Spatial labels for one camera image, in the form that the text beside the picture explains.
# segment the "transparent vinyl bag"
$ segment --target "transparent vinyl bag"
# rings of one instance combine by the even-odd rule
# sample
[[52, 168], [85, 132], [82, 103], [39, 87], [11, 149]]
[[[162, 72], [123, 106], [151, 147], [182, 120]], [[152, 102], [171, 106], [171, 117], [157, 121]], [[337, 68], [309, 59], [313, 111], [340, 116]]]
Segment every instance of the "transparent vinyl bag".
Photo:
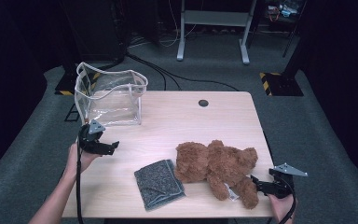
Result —
[[81, 63], [75, 103], [82, 124], [95, 119], [103, 126], [141, 124], [141, 97], [147, 78], [132, 70], [105, 72]]

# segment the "black equipment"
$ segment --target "black equipment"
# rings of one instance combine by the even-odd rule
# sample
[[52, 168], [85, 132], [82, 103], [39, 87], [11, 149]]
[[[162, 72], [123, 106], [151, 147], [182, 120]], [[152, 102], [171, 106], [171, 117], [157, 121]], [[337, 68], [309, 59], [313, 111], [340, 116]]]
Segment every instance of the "black equipment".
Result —
[[304, 173], [296, 168], [288, 165], [287, 163], [280, 166], [275, 166], [273, 169], [269, 169], [269, 174], [274, 177], [272, 183], [259, 181], [256, 177], [251, 175], [253, 182], [257, 186], [257, 191], [263, 192], [266, 196], [267, 194], [273, 194], [277, 198], [282, 199], [287, 197], [290, 194], [293, 194], [293, 204], [286, 216], [281, 220], [281, 223], [285, 223], [296, 209], [296, 194], [295, 194], [295, 184], [293, 182], [293, 175], [308, 176], [307, 173]]
[[83, 125], [78, 135], [79, 146], [88, 153], [113, 155], [119, 142], [115, 142], [112, 145], [100, 143], [99, 139], [103, 135], [104, 130], [104, 126], [95, 120], [92, 120], [90, 124]]

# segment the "teddy bear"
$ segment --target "teddy bear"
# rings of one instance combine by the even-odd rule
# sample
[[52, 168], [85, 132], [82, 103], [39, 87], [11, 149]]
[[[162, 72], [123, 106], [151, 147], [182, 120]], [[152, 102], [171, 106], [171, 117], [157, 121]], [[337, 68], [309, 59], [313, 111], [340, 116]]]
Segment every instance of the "teddy bear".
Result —
[[239, 194], [245, 208], [257, 206], [257, 188], [247, 176], [257, 162], [257, 152], [253, 147], [241, 150], [213, 140], [207, 147], [201, 143], [185, 142], [176, 150], [174, 175], [177, 179], [183, 183], [206, 179], [213, 195], [221, 201], [229, 197], [226, 183]]

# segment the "teddy bear leg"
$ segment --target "teddy bear leg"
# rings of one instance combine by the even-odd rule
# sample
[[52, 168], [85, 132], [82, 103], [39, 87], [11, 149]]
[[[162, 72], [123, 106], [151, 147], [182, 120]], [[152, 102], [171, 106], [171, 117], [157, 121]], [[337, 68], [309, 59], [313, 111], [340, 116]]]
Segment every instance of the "teddy bear leg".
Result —
[[216, 176], [208, 176], [207, 180], [214, 197], [216, 197], [220, 201], [223, 201], [229, 197], [226, 185], [219, 178], [217, 178]]
[[257, 187], [251, 178], [246, 176], [235, 188], [241, 196], [243, 205], [247, 209], [253, 209], [257, 206]]

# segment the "gray cloth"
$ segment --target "gray cloth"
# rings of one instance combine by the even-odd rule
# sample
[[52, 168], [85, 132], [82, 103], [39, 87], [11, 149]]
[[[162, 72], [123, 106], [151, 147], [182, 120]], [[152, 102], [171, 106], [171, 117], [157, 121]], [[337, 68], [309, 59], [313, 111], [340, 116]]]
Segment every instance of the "gray cloth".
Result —
[[147, 165], [135, 171], [135, 177], [146, 211], [186, 196], [182, 183], [173, 174], [171, 160]]

